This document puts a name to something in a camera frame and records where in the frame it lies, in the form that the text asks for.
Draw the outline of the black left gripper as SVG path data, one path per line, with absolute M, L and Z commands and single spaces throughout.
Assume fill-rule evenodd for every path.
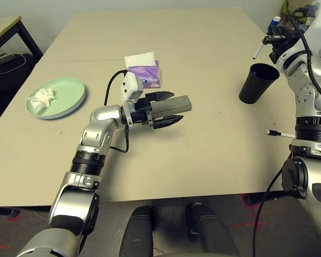
M 152 126 L 153 129 L 161 129 L 179 122 L 181 119 L 183 119 L 182 115 L 170 115 L 157 120 L 154 120 L 151 115 L 152 101 L 164 101 L 173 96 L 173 93 L 167 91 L 145 94 L 144 98 L 138 99 L 138 101 L 134 104 L 135 110 L 131 113 L 133 124 L 149 125 Z

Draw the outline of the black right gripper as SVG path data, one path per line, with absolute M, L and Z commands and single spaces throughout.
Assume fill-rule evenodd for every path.
M 285 28 L 282 26 L 269 25 L 267 28 L 267 36 L 264 37 L 262 43 L 264 45 L 272 45 L 272 52 L 269 54 L 269 58 L 272 62 L 277 62 L 279 57 L 299 39 L 298 36 L 285 37 Z

